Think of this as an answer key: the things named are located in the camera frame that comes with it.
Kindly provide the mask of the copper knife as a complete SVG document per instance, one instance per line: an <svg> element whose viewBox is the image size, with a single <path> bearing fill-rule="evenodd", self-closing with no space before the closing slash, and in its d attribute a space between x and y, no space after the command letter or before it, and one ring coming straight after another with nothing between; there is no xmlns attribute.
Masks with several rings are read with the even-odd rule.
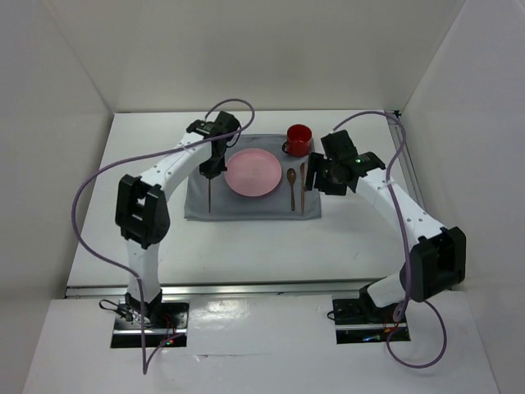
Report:
<svg viewBox="0 0 525 394"><path fill-rule="evenodd" d="M300 188L300 198L301 198L301 214L304 215L305 212L305 181L306 181L306 163L301 163L299 167L300 177L301 177L301 188Z"/></svg>

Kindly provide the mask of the aluminium rail right side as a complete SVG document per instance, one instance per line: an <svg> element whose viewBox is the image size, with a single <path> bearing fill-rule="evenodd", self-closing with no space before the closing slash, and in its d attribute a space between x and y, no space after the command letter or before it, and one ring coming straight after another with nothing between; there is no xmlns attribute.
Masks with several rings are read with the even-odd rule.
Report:
<svg viewBox="0 0 525 394"><path fill-rule="evenodd" d="M391 134L397 132L398 140L395 154L387 164L385 174L380 175L380 180L385 181L381 187L381 196L384 199L381 212L386 221L401 235L404 258L409 258L410 263L414 263L416 258L409 257L409 252L420 243L419 239L424 236L430 240L433 236L441 234L441 228L444 225L430 216L426 209L418 204L422 202L422 196L407 148L407 136L403 124L394 113L381 112L381 115L386 116ZM391 175L392 167L397 160L401 161L409 175L407 182L412 187L416 199L413 199L410 193L405 192Z"/></svg>

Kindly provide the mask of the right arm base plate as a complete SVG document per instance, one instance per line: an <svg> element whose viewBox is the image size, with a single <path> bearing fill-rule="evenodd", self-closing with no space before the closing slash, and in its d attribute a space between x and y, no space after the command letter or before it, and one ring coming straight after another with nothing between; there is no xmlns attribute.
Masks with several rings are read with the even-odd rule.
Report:
<svg viewBox="0 0 525 394"><path fill-rule="evenodd" d="M400 323L393 319L395 305L366 311L358 299L334 299L332 311L326 314L335 324L336 343L368 344L391 341L410 341L406 318Z"/></svg>

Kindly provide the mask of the pink plate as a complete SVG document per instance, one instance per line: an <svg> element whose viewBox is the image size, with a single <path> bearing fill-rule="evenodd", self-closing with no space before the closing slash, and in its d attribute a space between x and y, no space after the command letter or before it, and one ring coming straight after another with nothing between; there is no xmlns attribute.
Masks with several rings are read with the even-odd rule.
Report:
<svg viewBox="0 0 525 394"><path fill-rule="evenodd" d="M277 188L282 178L279 160L263 149L243 149L226 163L226 184L238 195L262 197Z"/></svg>

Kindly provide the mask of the aluminium rail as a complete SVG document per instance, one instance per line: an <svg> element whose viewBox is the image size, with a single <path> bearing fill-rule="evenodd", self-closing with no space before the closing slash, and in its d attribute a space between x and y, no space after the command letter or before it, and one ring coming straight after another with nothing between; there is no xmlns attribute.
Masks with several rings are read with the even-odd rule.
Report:
<svg viewBox="0 0 525 394"><path fill-rule="evenodd" d="M292 282L224 282L181 283L161 285L162 294L170 297L190 296L261 296L261 295L313 295L317 293L352 293L376 278L312 280ZM115 286L68 286L65 299L123 297L127 287Z"/></svg>
<svg viewBox="0 0 525 394"><path fill-rule="evenodd" d="M430 240L433 236L441 234L441 228L444 225L430 216L426 209L418 204L422 202L422 196L407 148L407 136L403 124L394 113L381 112L381 115L386 116L391 134L397 132L398 140L395 154L387 164L385 174L380 175L380 180L385 181L381 187L381 196L384 199L381 212L386 221L401 235L404 258L409 258L410 263L414 263L416 258L409 257L409 252L420 243L419 239L424 236ZM407 182L412 187L416 199L413 199L410 193L405 192L391 175L392 167L397 160L401 161L409 175Z"/></svg>

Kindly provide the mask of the copper fork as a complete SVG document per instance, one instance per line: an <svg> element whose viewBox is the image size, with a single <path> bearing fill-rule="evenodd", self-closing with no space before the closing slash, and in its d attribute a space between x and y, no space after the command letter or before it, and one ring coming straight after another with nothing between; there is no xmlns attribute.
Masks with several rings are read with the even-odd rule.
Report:
<svg viewBox="0 0 525 394"><path fill-rule="evenodd" d="M212 178L208 179L208 214L212 211Z"/></svg>

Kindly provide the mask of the red mug black handle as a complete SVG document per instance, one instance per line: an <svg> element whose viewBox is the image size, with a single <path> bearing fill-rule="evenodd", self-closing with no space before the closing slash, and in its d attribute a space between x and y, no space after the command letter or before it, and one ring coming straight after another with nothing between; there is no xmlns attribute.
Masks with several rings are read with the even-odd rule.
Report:
<svg viewBox="0 0 525 394"><path fill-rule="evenodd" d="M281 150L295 158L305 157L310 152L312 137L312 130L308 126L303 124L290 126Z"/></svg>

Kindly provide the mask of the brown wooden spoon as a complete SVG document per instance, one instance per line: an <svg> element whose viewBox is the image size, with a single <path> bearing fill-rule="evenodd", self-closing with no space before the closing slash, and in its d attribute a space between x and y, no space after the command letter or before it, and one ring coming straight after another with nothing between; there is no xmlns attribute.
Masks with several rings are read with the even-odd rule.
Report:
<svg viewBox="0 0 525 394"><path fill-rule="evenodd" d="M296 182L296 171L290 167L286 171L286 178L290 185L290 208L292 211L296 210L295 195L294 195L294 184Z"/></svg>

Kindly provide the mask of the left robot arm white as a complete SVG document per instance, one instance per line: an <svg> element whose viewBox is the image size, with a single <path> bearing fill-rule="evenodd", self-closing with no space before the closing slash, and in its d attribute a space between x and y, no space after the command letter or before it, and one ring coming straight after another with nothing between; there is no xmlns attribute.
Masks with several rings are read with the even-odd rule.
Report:
<svg viewBox="0 0 525 394"><path fill-rule="evenodd" d="M240 122L228 112L219 112L213 121L192 122L176 146L139 176L125 175L118 184L116 225L126 240L129 267L133 271L125 294L126 306L145 328L162 317L162 288L158 279L158 253L171 219L167 202L192 172L207 180L226 170L225 154L231 134Z"/></svg>

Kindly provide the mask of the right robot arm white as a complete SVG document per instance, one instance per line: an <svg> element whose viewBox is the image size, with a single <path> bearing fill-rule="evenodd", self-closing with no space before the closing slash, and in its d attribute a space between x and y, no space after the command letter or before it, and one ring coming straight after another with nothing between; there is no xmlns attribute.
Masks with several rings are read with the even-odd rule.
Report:
<svg viewBox="0 0 525 394"><path fill-rule="evenodd" d="M423 302L463 282L467 239L424 211L393 179L372 152L359 153L347 131L321 139L323 153L308 157L305 190L363 197L401 235L405 261L394 274L362 287L358 312L377 321L386 308L410 299Z"/></svg>

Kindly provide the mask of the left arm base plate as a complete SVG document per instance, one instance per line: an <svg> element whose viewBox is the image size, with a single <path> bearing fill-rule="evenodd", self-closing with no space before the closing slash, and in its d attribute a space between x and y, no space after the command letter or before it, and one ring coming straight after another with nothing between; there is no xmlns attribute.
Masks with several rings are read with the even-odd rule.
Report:
<svg viewBox="0 0 525 394"><path fill-rule="evenodd" d="M140 348L140 315L120 301L116 308L110 347L112 349ZM156 348L162 341L165 347L186 347L189 303L186 301L163 302L160 310L145 319L146 348Z"/></svg>

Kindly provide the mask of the aluminium rail front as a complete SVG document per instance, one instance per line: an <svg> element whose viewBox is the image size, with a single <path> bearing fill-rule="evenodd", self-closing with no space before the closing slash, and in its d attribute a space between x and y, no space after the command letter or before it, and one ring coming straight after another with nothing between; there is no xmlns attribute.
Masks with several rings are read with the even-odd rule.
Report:
<svg viewBox="0 0 525 394"><path fill-rule="evenodd" d="M261 296L261 295L313 295L317 293L352 293L376 278L312 280L292 282L224 282L181 283L161 285L162 294L170 297L190 296ZM123 297L127 287L115 286L68 286L65 299Z"/></svg>

